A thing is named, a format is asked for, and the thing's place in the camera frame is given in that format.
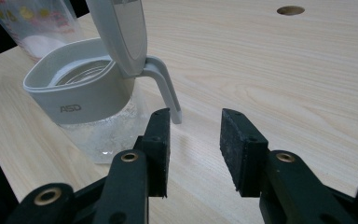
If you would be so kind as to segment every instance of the table hole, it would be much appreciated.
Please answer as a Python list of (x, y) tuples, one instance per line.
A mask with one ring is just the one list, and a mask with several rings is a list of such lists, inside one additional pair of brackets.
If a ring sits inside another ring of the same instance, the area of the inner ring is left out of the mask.
[(289, 7), (280, 7), (277, 12), (284, 16), (295, 16), (301, 14), (305, 11), (303, 7), (289, 6)]

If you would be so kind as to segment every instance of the wooden table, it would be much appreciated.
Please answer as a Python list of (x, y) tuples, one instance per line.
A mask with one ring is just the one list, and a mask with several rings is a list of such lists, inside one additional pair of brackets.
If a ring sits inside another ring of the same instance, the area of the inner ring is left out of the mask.
[[(148, 54), (168, 66), (183, 123), (172, 124), (168, 199), (150, 200), (151, 223), (262, 223), (257, 199), (235, 191), (219, 150), (223, 107), (244, 113), (270, 149), (296, 153), (325, 183), (358, 188), (358, 1), (144, 0)], [(86, 37), (98, 36), (90, 15)], [(19, 200), (65, 182), (105, 176), (22, 89), (33, 63), (0, 54), (0, 164)], [(142, 78), (150, 111), (164, 107)]]

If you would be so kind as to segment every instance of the light wood surface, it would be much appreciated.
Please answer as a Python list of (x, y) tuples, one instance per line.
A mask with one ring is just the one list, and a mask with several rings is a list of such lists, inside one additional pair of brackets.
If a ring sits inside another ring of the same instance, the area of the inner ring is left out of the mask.
[[(168, 66), (183, 108), (172, 124), (168, 199), (151, 223), (263, 223), (257, 199), (235, 191), (219, 150), (223, 107), (244, 113), (270, 149), (300, 156), (334, 189), (358, 188), (358, 1), (144, 0), (148, 54)], [(279, 7), (305, 8), (283, 16)], [(86, 37), (98, 36), (90, 15)], [(33, 63), (0, 54), (0, 164), (21, 200), (65, 182), (75, 190), (107, 174), (81, 154), (22, 89)], [(150, 111), (164, 107), (142, 78)]]

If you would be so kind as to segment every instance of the plastic bag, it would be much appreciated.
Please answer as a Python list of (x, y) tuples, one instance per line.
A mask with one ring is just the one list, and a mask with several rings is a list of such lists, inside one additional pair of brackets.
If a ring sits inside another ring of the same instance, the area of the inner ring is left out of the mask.
[(35, 62), (84, 38), (69, 0), (0, 0), (0, 23)]

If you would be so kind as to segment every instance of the pitcher handle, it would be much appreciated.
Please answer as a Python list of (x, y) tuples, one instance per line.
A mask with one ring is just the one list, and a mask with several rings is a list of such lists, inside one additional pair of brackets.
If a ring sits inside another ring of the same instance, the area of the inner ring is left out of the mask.
[(157, 57), (147, 56), (144, 71), (137, 77), (152, 77), (156, 80), (165, 105), (171, 110), (172, 122), (182, 123), (182, 110), (164, 62)]

